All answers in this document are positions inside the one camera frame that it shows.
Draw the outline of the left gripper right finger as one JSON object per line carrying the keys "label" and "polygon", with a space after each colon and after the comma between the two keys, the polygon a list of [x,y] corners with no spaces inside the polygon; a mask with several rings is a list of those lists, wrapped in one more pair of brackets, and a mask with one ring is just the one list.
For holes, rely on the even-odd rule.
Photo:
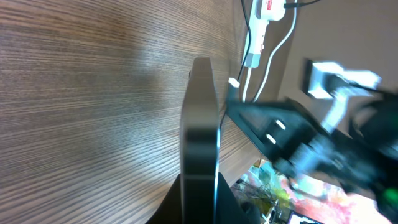
{"label": "left gripper right finger", "polygon": [[239,203],[222,173],[218,173],[217,224],[260,224],[260,211],[251,202]]}

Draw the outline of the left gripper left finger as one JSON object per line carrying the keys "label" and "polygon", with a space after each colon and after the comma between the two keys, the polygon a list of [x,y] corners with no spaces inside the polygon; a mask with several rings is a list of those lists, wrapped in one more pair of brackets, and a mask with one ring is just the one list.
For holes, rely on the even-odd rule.
{"label": "left gripper left finger", "polygon": [[182,224],[180,174],[176,177],[158,209],[146,224]]}

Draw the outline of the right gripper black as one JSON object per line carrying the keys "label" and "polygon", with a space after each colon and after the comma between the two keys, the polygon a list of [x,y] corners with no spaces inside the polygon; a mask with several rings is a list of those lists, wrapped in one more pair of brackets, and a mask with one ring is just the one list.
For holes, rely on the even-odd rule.
{"label": "right gripper black", "polygon": [[322,135],[319,122],[299,102],[243,103],[238,93],[228,87],[226,114],[277,171],[292,178],[324,173],[346,193],[383,193],[392,187],[391,159],[344,134]]}

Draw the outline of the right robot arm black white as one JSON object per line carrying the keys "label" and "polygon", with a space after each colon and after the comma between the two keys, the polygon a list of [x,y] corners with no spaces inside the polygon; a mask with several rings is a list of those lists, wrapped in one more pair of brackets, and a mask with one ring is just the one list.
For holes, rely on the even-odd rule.
{"label": "right robot arm black white", "polygon": [[379,213],[397,223],[397,96],[371,101],[376,110],[364,124],[349,119],[349,132],[328,132],[292,99],[241,102],[229,86],[226,114],[286,177],[322,172],[346,193],[370,190]]}

